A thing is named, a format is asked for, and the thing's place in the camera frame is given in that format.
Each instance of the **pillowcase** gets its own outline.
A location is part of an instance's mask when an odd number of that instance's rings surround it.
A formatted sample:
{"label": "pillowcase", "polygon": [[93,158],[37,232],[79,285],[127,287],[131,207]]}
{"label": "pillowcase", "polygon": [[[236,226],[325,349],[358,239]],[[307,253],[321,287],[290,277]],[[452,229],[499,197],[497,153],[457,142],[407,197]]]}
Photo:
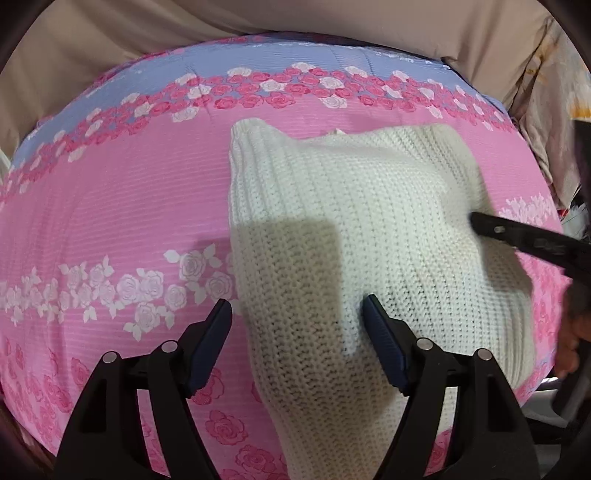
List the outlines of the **pillowcase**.
{"label": "pillowcase", "polygon": [[537,0],[61,0],[33,24],[0,74],[0,148],[11,157],[36,122],[105,70],[145,53],[241,34],[304,31],[444,57],[509,105],[549,13]]}

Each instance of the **mattress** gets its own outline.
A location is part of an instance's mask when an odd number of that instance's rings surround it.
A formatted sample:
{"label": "mattress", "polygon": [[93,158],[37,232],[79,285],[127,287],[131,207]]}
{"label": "mattress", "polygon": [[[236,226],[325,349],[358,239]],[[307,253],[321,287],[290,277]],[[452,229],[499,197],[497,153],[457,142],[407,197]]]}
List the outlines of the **mattress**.
{"label": "mattress", "polygon": [[[52,453],[104,352],[143,355],[226,298],[234,325],[190,411],[223,479],[287,478],[250,372],[229,240],[230,128],[250,117],[294,138],[451,125],[501,216],[560,229],[500,102],[439,61],[272,34],[121,65],[30,133],[0,187],[0,381],[12,414]],[[520,260],[536,344],[535,368],[516,390],[524,402],[551,368],[566,280]],[[152,467],[166,472],[145,393],[139,402]],[[429,471],[443,464],[449,437],[438,437]]]}

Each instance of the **metal screw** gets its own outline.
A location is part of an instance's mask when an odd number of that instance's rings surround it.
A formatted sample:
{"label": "metal screw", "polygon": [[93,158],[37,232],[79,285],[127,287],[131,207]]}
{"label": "metal screw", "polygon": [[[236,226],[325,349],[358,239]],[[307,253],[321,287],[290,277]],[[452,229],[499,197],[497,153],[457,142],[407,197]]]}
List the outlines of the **metal screw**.
{"label": "metal screw", "polygon": [[417,340],[417,347],[421,350],[430,350],[433,348],[433,342],[428,338],[419,338],[419,340]]}
{"label": "metal screw", "polygon": [[106,364],[112,364],[115,360],[117,360],[115,352],[107,352],[103,355],[103,362]]}
{"label": "metal screw", "polygon": [[178,347],[178,343],[175,342],[174,340],[169,340],[168,342],[164,342],[162,344],[162,351],[164,353],[172,353],[174,352]]}
{"label": "metal screw", "polygon": [[480,358],[480,360],[488,362],[490,359],[492,359],[492,353],[490,350],[487,350],[486,348],[481,348],[480,350],[478,350],[478,357]]}

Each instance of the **wrinkled fabric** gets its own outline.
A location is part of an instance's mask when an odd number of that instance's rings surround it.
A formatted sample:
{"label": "wrinkled fabric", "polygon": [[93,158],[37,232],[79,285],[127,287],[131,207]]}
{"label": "wrinkled fabric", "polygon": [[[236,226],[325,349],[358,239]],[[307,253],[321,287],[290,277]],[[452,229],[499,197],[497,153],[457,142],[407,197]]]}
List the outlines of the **wrinkled fabric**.
{"label": "wrinkled fabric", "polygon": [[528,63],[510,109],[553,191],[568,209],[580,186],[574,157],[573,118],[591,121],[591,76],[556,20]]}

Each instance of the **white knit sweater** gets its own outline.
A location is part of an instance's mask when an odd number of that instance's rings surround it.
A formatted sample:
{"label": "white knit sweater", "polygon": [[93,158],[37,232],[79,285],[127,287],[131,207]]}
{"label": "white knit sweater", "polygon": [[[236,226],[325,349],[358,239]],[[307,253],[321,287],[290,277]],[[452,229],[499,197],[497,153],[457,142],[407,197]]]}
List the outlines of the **white knit sweater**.
{"label": "white knit sweater", "polygon": [[252,369],[292,480],[369,480],[392,441],[405,398],[363,329],[370,293],[443,349],[489,348],[513,387],[530,375],[530,279],[510,247],[472,233],[469,212],[491,206],[451,127],[302,141],[249,119],[230,160]]}

